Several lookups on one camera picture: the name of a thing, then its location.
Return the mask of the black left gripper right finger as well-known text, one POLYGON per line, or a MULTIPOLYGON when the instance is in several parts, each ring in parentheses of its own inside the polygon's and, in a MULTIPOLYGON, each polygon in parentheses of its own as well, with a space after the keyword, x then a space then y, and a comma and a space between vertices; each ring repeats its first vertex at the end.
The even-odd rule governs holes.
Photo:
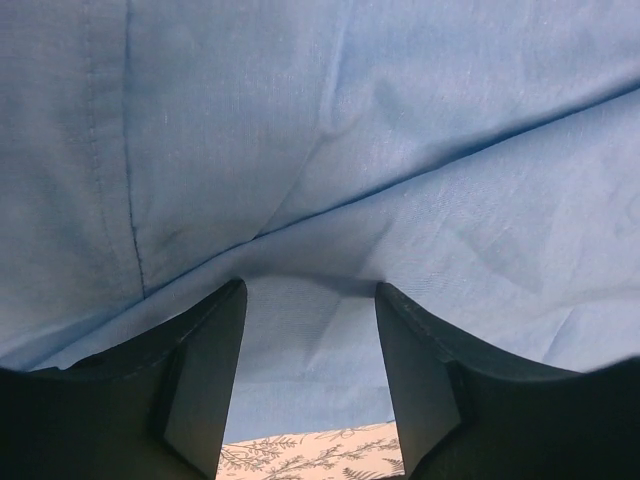
POLYGON ((578 373, 499 349, 381 283, 375 310, 409 479, 635 479, 639 361, 578 373))

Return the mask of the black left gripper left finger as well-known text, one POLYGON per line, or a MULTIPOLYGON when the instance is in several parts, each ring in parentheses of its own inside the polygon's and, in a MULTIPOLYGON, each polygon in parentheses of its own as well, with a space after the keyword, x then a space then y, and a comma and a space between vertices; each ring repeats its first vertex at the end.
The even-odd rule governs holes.
POLYGON ((212 479, 244 331, 233 280, 69 368, 1 372, 5 479, 212 479))

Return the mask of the light blue long sleeve shirt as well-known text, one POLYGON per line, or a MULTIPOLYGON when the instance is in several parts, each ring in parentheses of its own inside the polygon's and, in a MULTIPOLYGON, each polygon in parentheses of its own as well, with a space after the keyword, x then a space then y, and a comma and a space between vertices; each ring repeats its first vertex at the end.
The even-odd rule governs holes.
POLYGON ((635 1, 5 1, 1 363, 248 288, 225 437, 393 416, 389 282, 503 349, 639 351, 635 1))

